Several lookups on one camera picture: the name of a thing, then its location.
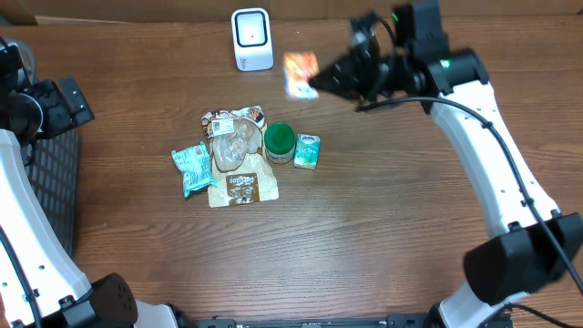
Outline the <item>orange Kleenex tissue pack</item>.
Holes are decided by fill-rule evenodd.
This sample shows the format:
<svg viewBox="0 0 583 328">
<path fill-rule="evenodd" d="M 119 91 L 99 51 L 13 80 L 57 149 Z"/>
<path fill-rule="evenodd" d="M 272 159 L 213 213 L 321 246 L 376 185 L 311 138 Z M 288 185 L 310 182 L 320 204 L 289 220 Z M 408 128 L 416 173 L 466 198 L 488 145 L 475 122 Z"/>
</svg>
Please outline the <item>orange Kleenex tissue pack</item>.
<svg viewBox="0 0 583 328">
<path fill-rule="evenodd" d="M 313 52 L 286 52 L 283 55 L 284 89 L 290 101 L 314 101 L 318 91 L 309 80 L 319 73 L 317 56 Z"/>
</svg>

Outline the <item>teal Kleenex tissue pack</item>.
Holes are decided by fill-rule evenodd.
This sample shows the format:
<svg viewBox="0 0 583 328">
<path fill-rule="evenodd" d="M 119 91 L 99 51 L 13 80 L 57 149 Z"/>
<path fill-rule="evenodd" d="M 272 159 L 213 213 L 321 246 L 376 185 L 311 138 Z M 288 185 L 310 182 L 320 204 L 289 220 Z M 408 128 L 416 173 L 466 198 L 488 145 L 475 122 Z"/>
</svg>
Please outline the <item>teal Kleenex tissue pack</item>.
<svg viewBox="0 0 583 328">
<path fill-rule="evenodd" d="M 321 139 L 315 135 L 299 134 L 296 141 L 293 166 L 300 169 L 316 169 Z"/>
</svg>

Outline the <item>green lid jar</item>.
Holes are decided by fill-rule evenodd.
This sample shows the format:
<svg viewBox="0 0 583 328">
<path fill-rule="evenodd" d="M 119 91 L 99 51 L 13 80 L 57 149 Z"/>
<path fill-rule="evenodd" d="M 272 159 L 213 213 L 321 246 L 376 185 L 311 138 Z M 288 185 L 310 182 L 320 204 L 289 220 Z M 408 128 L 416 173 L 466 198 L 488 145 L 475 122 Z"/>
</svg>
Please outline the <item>green lid jar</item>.
<svg viewBox="0 0 583 328">
<path fill-rule="evenodd" d="M 281 122 L 271 124 L 264 134 L 267 158 L 278 164 L 288 163 L 295 151 L 295 133 L 293 129 Z"/>
</svg>

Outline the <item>teal snack packet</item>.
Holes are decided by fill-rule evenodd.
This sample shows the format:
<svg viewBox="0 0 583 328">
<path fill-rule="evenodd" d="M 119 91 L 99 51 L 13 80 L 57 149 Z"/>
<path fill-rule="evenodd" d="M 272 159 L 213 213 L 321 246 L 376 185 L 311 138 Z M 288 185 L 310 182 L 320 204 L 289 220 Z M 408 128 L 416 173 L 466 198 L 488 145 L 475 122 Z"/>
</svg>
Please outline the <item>teal snack packet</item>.
<svg viewBox="0 0 583 328">
<path fill-rule="evenodd" d="M 183 150 L 172 150 L 171 157 L 182 175 L 183 195 L 217 186 L 210 166 L 210 154 L 204 141 Z"/>
</svg>

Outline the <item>clear snack bag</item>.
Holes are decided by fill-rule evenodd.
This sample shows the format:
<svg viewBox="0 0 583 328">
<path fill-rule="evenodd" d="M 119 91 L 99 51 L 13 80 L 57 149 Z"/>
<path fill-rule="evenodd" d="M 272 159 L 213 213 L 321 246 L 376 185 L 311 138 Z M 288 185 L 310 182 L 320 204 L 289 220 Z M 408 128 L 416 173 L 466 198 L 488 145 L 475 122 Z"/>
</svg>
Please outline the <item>clear snack bag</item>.
<svg viewBox="0 0 583 328">
<path fill-rule="evenodd" d="M 278 182 L 266 158 L 266 117 L 260 106 L 216 110 L 201 118 L 209 142 L 209 205 L 221 208 L 276 200 Z"/>
</svg>

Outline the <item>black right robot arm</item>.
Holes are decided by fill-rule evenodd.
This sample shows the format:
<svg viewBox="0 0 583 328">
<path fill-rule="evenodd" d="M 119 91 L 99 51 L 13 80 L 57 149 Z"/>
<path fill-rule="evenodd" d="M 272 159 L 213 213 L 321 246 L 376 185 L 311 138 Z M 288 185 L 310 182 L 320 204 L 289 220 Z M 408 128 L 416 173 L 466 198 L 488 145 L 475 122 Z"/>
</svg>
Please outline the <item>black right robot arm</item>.
<svg viewBox="0 0 583 328">
<path fill-rule="evenodd" d="M 569 275 L 582 247 L 582 218 L 563 213 L 537 182 L 502 118 L 476 52 L 452 50 L 439 4 L 398 5 L 379 51 L 371 12 L 351 22 L 352 47 L 310 85 L 357 102 L 361 112 L 419 103 L 450 140 L 484 213 L 488 239 L 465 254 L 465 280 L 424 317 L 426 327 L 507 327 L 504 312 Z"/>
</svg>

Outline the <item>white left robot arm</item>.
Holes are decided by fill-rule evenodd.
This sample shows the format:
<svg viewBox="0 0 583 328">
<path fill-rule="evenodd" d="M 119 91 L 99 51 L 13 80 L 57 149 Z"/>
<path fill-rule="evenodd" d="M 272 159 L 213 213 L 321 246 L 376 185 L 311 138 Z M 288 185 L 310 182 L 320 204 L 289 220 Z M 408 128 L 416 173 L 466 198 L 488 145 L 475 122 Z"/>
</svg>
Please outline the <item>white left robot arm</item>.
<svg viewBox="0 0 583 328">
<path fill-rule="evenodd" d="M 134 298 L 117 273 L 90 282 L 57 239 L 26 175 L 21 149 L 94 119 L 72 77 L 37 82 L 21 44 L 1 42 L 1 296 L 14 327 L 189 327 L 170 304 Z"/>
</svg>

